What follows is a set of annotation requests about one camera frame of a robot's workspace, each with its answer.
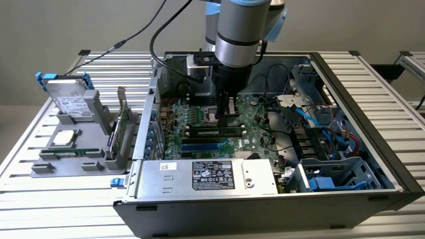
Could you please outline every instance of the white chip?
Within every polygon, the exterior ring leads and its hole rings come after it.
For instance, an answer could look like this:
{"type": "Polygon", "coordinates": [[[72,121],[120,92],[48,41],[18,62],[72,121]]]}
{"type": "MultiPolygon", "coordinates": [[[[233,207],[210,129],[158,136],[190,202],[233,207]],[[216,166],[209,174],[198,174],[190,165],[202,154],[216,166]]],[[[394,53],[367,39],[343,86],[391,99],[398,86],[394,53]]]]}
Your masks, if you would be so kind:
{"type": "Polygon", "coordinates": [[[53,139],[53,144],[54,145],[69,144],[72,141],[73,135],[74,135],[73,130],[62,130],[62,131],[57,132],[56,137],[53,139]]]}

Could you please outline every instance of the barcode sticker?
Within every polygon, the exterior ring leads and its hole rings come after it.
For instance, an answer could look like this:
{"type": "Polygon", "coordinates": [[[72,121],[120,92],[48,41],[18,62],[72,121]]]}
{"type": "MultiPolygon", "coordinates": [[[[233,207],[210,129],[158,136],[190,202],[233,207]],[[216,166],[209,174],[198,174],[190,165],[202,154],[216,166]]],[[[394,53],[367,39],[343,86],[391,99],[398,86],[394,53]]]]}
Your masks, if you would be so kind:
{"type": "Polygon", "coordinates": [[[66,112],[70,117],[89,117],[92,112],[86,106],[81,96],[57,97],[60,109],[66,112]]]}

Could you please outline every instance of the warning label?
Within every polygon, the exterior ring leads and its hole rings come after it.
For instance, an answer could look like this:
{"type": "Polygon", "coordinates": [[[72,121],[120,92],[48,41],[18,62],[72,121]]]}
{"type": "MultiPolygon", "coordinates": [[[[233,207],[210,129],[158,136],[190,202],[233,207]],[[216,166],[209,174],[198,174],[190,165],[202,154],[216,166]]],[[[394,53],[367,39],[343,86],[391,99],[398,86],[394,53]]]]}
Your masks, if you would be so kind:
{"type": "Polygon", "coordinates": [[[234,189],[232,161],[192,162],[192,172],[194,190],[234,189]]]}
{"type": "Polygon", "coordinates": [[[92,112],[86,106],[81,96],[74,97],[57,97],[61,109],[70,115],[70,117],[88,117],[92,112]]]}

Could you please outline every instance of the white wall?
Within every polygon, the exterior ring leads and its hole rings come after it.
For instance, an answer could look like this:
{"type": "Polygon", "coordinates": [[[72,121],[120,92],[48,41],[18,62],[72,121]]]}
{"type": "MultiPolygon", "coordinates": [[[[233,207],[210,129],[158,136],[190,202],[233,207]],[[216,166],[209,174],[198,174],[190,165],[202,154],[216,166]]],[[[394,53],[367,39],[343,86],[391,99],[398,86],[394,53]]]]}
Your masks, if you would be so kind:
{"type": "MultiPolygon", "coordinates": [[[[0,104],[40,105],[46,95],[33,74],[64,72],[80,49],[106,50],[150,19],[160,0],[1,0],[0,104]]],[[[391,63],[399,50],[425,51],[423,0],[286,0],[284,31],[269,50],[358,50],[391,63]]],[[[157,21],[122,50],[146,51],[150,36],[185,0],[169,0],[157,21]]],[[[204,44],[205,3],[194,1],[164,30],[157,51],[204,44]]],[[[407,96],[414,80],[395,82],[407,96]]]]}

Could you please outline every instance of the motherboard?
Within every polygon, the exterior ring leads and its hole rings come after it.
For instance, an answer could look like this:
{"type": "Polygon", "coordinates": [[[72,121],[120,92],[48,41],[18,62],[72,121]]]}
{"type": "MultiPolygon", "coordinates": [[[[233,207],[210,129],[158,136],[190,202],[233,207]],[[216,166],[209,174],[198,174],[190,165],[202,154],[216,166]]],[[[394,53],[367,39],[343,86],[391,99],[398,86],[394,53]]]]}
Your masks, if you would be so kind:
{"type": "Polygon", "coordinates": [[[266,114],[261,97],[238,95],[229,107],[237,116],[226,127],[217,126],[216,106],[192,101],[173,98],[162,102],[165,160],[256,157],[269,159],[273,171],[280,171],[273,134],[260,128],[269,129],[268,120],[258,120],[266,114]]]}

